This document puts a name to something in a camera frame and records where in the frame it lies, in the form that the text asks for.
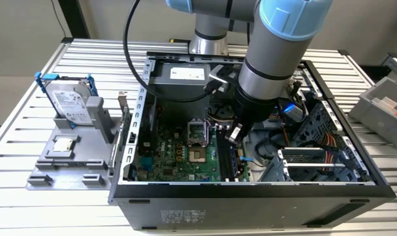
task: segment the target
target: label sticker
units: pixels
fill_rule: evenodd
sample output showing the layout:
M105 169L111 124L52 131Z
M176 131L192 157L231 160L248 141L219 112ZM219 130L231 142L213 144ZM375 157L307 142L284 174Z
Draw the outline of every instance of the label sticker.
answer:
M73 91L53 91L59 104L59 110L75 124L92 125L92 120L87 110L81 95Z
M173 67L169 78L175 80L205 80L204 68Z
M161 221L173 223L203 223L205 210L160 210Z

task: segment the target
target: wall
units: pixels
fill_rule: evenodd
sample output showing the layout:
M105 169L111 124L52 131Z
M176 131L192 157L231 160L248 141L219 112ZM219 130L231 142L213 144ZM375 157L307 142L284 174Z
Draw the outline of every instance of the wall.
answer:
M61 9L56 10L67 31ZM63 39L49 0L0 0L0 75L41 70Z
M121 40L133 0L81 0L88 26L101 39ZM191 39L195 17L167 7L164 0L143 0L132 23L131 40ZM229 34L229 43L245 44L243 34ZM347 49L359 63L381 63L387 52L397 52L397 0L335 0L325 27L311 48Z
M121 40L123 25L133 0L80 0L93 38ZM63 12L57 14L71 35ZM195 17L143 0L129 39L191 39ZM63 33L49 0L0 0L0 75L31 76L48 61ZM245 44L244 34L231 33L229 43ZM380 63L397 52L397 0L335 0L323 32L311 48L347 49L359 63Z

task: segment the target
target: light blue joint cover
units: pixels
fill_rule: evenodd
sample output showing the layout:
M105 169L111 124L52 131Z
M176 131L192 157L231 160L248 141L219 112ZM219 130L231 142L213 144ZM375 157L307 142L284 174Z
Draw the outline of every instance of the light blue joint cover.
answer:
M193 13L192 0L167 0L167 5L179 11Z
M261 0L263 24L280 38L304 41L323 28L331 5L332 0Z

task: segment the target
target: robotic arm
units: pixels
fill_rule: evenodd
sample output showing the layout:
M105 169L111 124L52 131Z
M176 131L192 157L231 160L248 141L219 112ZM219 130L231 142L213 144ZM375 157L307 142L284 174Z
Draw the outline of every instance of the robotic arm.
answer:
M167 4L185 12L253 21L232 104L235 122L227 135L239 145L253 124L269 116L280 97L292 102L280 106L283 112L295 107L297 89L288 89L289 78L321 29L332 0L167 0ZM196 35L203 37L197 28ZM212 47L212 37L207 45Z

